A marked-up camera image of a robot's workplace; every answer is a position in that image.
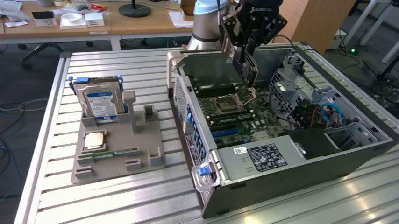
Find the aluminum extrusion table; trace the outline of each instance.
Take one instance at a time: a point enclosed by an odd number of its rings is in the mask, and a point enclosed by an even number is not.
[[[166,55],[171,50],[179,49],[74,53],[61,59],[15,223],[398,223],[398,149],[345,178],[202,219],[167,97]],[[317,53],[307,53],[398,132],[399,121]],[[125,77],[125,88],[137,91],[135,109],[154,104],[159,110],[167,168],[74,185],[82,108],[66,80],[118,74]],[[314,72],[305,74],[318,86],[326,85]]]

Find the motherboard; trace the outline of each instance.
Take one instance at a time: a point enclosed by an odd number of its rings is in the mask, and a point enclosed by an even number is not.
[[[235,84],[194,89],[218,148],[275,138],[289,128],[267,106],[265,90]]]

